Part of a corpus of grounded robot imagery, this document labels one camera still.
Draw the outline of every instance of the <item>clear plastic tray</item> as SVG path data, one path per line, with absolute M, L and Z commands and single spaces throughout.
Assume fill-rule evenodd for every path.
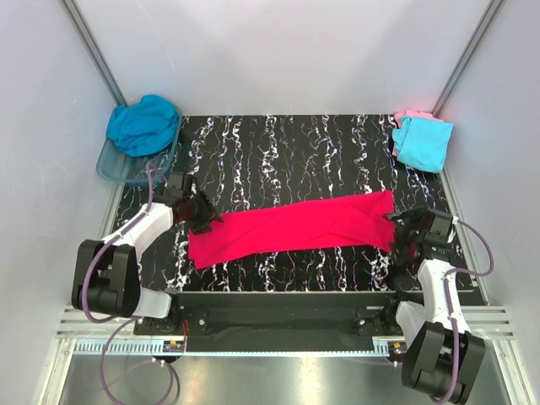
M 98 175 L 103 179 L 114 181 L 118 184 L 148 186 L 146 164 L 149 162 L 167 176 L 173 164 L 176 145 L 180 138 L 182 114 L 179 109 L 176 109 L 176 112 L 178 113 L 178 128 L 176 129 L 175 138 L 167 148 L 157 154 L 132 158 L 118 150 L 109 138 L 105 138 L 98 163 L 95 166 Z M 153 174 L 153 180 L 154 184 L 162 181 L 157 173 Z

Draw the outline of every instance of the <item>light blue towel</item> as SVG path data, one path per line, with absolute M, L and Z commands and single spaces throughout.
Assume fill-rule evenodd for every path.
M 430 173 L 440 173 L 454 124 L 410 116 L 402 117 L 401 129 L 394 129 L 397 161 Z
M 128 156 L 157 154 L 175 138 L 179 119 L 169 101 L 145 95 L 139 104 L 119 105 L 112 112 L 106 134 Z

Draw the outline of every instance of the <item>white wall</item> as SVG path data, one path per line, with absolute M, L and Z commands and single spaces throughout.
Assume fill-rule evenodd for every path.
M 105 213 L 95 162 L 114 105 L 60 2 L 0 2 L 0 37 L 0 403 L 19 405 Z
M 506 2 L 442 115 L 456 123 L 446 168 L 465 220 L 494 250 L 489 297 L 510 314 L 538 399 L 539 15 L 539 2 Z
M 430 110 L 489 0 L 78 0 L 128 101 L 186 114 Z

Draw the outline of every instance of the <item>metal floor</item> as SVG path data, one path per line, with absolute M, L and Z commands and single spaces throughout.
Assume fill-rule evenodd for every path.
M 142 361 L 142 357 L 109 356 L 108 381 Z M 337 358 L 193 358 L 174 364 L 181 394 L 173 391 L 165 403 L 190 405 L 334 405 L 432 404 L 425 395 L 404 388 L 401 369 L 384 359 Z M 99 356 L 75 355 L 61 404 L 110 403 L 100 389 Z M 165 393 L 169 376 L 155 364 L 146 364 L 111 388 L 130 405 L 156 403 Z M 482 369 L 467 405 L 510 404 L 494 349 L 489 345 Z

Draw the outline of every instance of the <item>pink cloth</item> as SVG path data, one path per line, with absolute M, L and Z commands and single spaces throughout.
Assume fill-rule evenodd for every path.
M 253 253 L 371 245 L 390 250 L 392 192 L 298 202 L 223 214 L 212 232 L 189 235 L 188 256 L 197 269 Z
M 442 120 L 438 119 L 438 118 L 435 118 L 432 114 L 429 114 L 428 112 L 418 112 L 418 111 L 412 111 L 412 110 L 406 110 L 405 112 L 398 112 L 394 118 L 396 119 L 396 122 L 397 122 L 397 127 L 398 128 L 401 128 L 402 127 L 402 116 L 410 116 L 411 118 L 413 118 L 414 116 L 419 116 L 420 118 L 425 118 L 427 120 L 433 120 L 433 121 L 438 121 L 438 122 L 443 122 Z M 391 152 L 391 154 L 393 156 L 396 156 L 397 157 L 397 151 L 396 151 L 396 148 L 394 148 Z

